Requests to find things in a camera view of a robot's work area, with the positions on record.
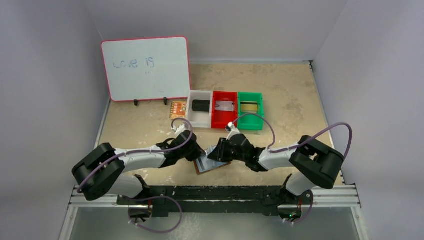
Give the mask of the brown leather card holder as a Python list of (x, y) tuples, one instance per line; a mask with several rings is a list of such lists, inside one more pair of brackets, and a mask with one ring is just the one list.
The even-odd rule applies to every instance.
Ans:
[(216, 146), (209, 146), (205, 150), (205, 154), (194, 161), (194, 166), (197, 175), (202, 175), (210, 171), (230, 165), (230, 162), (218, 162), (208, 158), (209, 154), (216, 148)]

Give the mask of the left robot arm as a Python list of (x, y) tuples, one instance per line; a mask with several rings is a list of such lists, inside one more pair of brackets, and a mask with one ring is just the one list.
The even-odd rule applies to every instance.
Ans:
[(140, 176), (125, 176), (126, 172), (166, 168), (182, 159), (193, 162), (205, 154), (196, 135), (184, 130), (177, 137), (147, 148), (120, 149), (109, 142), (102, 143), (78, 162), (71, 173), (78, 183), (77, 192), (88, 201), (115, 194), (142, 205), (149, 199), (147, 184)]

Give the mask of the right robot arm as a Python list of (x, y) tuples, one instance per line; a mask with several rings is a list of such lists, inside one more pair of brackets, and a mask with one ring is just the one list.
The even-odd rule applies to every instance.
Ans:
[(297, 172), (286, 179), (280, 196), (288, 204), (294, 203), (304, 192), (318, 186), (332, 189), (344, 163), (344, 156), (309, 135), (301, 137), (288, 148), (268, 150), (255, 147), (248, 138), (237, 133), (220, 138), (208, 159), (230, 163), (241, 161), (254, 172), (267, 172), (276, 168), (294, 167)]

